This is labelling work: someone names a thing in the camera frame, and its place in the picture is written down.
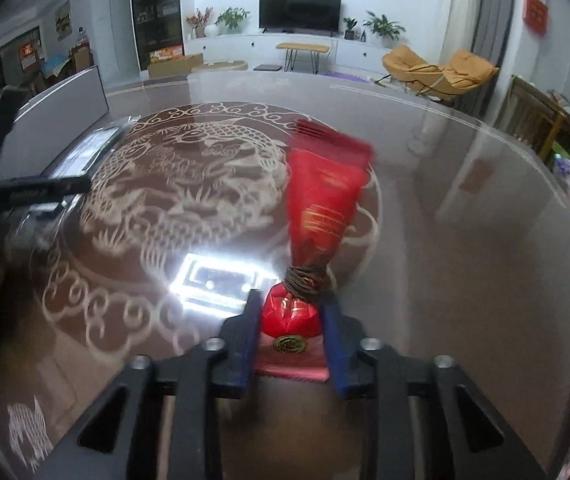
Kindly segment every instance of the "yellow chair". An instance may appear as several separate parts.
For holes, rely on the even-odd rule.
[[[382,62],[390,77],[403,82],[416,95],[438,97],[444,101],[452,101],[454,97],[478,88],[499,70],[488,60],[463,49],[454,53],[447,66],[439,67],[429,64],[407,45],[385,54]]]

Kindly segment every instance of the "curtain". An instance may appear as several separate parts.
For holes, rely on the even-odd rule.
[[[459,48],[472,48],[480,6],[481,0],[443,0],[437,29],[440,50],[433,60],[445,65]]]
[[[478,23],[470,52],[501,67],[505,46],[510,35],[514,0],[481,0]],[[494,92],[496,76],[485,85],[463,96],[456,109],[473,117],[482,118],[488,110]]]

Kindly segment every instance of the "black display cabinet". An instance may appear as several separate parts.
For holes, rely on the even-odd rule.
[[[159,48],[183,46],[181,0],[131,0],[140,70]]]

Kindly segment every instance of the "red tea packet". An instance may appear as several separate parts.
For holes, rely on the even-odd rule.
[[[305,371],[327,368],[320,313],[314,303],[329,286],[326,267],[356,211],[371,158],[369,144],[321,124],[299,120],[287,154],[292,265],[284,281],[271,288],[261,314],[261,332],[273,338],[273,350],[297,357],[287,366],[287,373],[279,373],[286,357],[277,359],[279,366],[270,367],[266,357],[269,351],[259,345],[258,371],[309,380],[327,379],[326,373],[315,372],[312,377]],[[320,344],[310,345],[312,338]]]

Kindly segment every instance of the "bottle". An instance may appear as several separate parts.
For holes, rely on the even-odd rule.
[[[78,29],[78,42],[76,42],[76,47],[80,48],[82,46],[89,48],[89,36],[87,36],[87,33],[80,27]]]

